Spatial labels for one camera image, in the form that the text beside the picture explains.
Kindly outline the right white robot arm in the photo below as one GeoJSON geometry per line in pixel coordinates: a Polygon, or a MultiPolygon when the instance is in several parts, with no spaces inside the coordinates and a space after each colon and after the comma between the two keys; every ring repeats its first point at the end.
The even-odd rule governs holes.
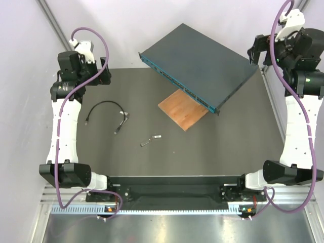
{"type": "Polygon", "coordinates": [[[277,65],[285,83],[299,101],[285,91],[287,126],[279,161],[266,160],[263,168],[238,179],[237,196],[250,199],[255,190],[270,185],[303,185],[312,181],[309,138],[316,133],[317,115],[323,101],[323,72],[317,69],[323,53],[323,31],[301,28],[274,43],[277,65]]]}

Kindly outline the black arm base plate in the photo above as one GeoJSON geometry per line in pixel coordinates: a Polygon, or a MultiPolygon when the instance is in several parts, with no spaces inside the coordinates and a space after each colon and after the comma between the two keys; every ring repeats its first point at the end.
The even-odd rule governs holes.
{"type": "Polygon", "coordinates": [[[108,189],[122,197],[124,210],[218,210],[266,201],[241,176],[120,176],[108,179],[108,189]]]}

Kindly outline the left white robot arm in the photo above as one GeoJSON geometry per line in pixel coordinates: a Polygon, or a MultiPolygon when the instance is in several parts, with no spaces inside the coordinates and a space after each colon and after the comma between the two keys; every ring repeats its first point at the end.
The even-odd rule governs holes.
{"type": "Polygon", "coordinates": [[[86,62],[83,54],[67,51],[58,54],[57,81],[50,88],[53,109],[53,131],[46,162],[39,166],[39,174],[53,187],[88,188],[97,190],[105,201],[114,197],[115,189],[104,175],[80,164],[76,151],[78,115],[86,88],[82,87],[68,97],[78,85],[98,73],[96,62],[86,62]]]}

